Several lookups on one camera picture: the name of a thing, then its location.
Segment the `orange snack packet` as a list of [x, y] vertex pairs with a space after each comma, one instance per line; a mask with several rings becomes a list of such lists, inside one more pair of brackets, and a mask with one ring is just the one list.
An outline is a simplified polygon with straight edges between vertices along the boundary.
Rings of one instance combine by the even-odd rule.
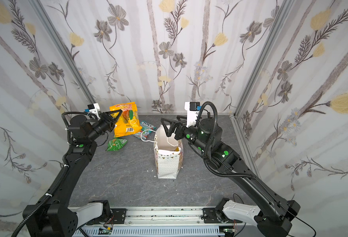
[[114, 137], [123, 137], [136, 134], [141, 130], [138, 108], [135, 102], [117, 104], [110, 106], [109, 110], [114, 111], [121, 109], [123, 111], [122, 116], [119, 119], [116, 130], [114, 131]]

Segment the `green corn chips bag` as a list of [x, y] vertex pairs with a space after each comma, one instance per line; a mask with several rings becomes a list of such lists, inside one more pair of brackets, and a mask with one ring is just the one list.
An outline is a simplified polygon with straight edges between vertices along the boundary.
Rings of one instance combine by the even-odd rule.
[[126, 139], [114, 138], [108, 141], [108, 147], [106, 151], [119, 151], [127, 144], [127, 142], [128, 140]]

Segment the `patterned white paper bag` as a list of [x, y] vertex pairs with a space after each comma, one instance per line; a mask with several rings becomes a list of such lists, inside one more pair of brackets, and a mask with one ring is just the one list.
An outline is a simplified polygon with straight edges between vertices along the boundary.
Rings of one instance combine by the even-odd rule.
[[183, 144], [176, 140], [174, 134], [167, 137], [163, 125], [154, 131], [152, 142], [158, 179], [176, 179], [183, 164]]

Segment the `teal Fox's candy bag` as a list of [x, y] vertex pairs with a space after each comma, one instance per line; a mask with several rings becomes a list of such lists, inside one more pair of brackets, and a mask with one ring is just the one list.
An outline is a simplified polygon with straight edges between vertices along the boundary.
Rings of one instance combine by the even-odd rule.
[[134, 137], [139, 138], [142, 141], [146, 141], [149, 134], [156, 130], [156, 126], [144, 120], [140, 122], [140, 126], [141, 130], [134, 134]]

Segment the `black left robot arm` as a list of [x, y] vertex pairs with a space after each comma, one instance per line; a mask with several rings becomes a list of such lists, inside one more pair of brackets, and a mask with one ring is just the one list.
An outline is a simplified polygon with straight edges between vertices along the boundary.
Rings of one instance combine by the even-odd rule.
[[96, 139], [113, 131], [122, 110], [102, 112], [99, 116], [72, 112], [71, 120], [66, 119], [67, 115], [67, 112], [61, 115], [69, 143], [69, 149], [62, 158], [63, 166], [39, 201], [24, 209], [23, 220], [12, 234], [14, 237], [23, 227], [27, 227], [32, 237], [71, 237], [78, 228], [103, 214], [103, 202], [90, 203], [74, 210], [70, 210], [68, 205], [81, 174], [98, 147]]

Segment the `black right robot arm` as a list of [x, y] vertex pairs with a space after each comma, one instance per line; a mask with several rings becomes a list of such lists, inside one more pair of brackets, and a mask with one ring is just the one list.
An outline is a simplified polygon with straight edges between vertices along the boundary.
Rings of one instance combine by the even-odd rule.
[[266, 237], [288, 236], [300, 205], [270, 189], [236, 151], [222, 142], [216, 106], [212, 102], [205, 102], [199, 108], [195, 124], [187, 126], [187, 121], [185, 116], [178, 116], [175, 120], [161, 119], [167, 137], [174, 135], [176, 140], [187, 141], [190, 148], [202, 158], [208, 171], [218, 177], [231, 179], [255, 203], [246, 205], [223, 198], [215, 207], [216, 221], [241, 221], [257, 227]]

